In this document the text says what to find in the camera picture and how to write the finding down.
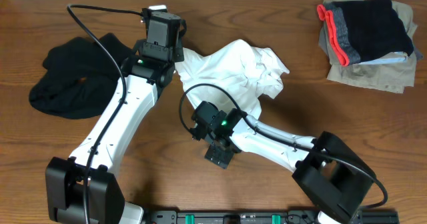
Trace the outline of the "white t-shirt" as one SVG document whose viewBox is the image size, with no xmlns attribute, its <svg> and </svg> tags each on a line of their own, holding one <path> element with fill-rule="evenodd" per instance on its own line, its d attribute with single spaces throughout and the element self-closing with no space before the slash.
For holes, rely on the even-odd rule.
<svg viewBox="0 0 427 224">
<path fill-rule="evenodd" d="M 187 98 L 193 107 L 207 101 L 219 110 L 230 112 L 235 105 L 216 89 L 221 87 L 243 111 L 255 118 L 262 112 L 258 97 L 276 98 L 284 87 L 281 75 L 290 72 L 270 48 L 252 47 L 242 39 L 208 56 L 187 48 L 183 54 L 184 61 L 176 63 L 175 69 L 183 90 L 191 89 Z"/>
</svg>

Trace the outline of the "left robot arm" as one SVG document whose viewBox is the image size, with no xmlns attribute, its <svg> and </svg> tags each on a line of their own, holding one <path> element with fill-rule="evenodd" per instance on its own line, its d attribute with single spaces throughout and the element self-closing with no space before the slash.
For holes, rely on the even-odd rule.
<svg viewBox="0 0 427 224">
<path fill-rule="evenodd" d="M 117 182 L 121 161 L 139 124 L 184 60 L 185 21 L 156 5 L 139 12 L 146 39 L 116 66 L 111 101 L 68 159 L 50 160 L 45 171 L 49 218 L 58 223 L 142 223 L 144 210 L 125 200 Z"/>
</svg>

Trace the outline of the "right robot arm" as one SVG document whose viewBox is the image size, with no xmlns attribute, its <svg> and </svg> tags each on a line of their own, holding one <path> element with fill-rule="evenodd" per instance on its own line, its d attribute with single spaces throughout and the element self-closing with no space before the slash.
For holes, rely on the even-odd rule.
<svg viewBox="0 0 427 224">
<path fill-rule="evenodd" d="M 241 152 L 260 155 L 292 172 L 311 202 L 339 223 L 349 223 L 373 184 L 375 173 L 339 137 L 293 135 L 237 109 L 220 111 L 202 102 L 191 116 L 194 139 L 209 144 L 205 158 L 226 169 Z"/>
</svg>

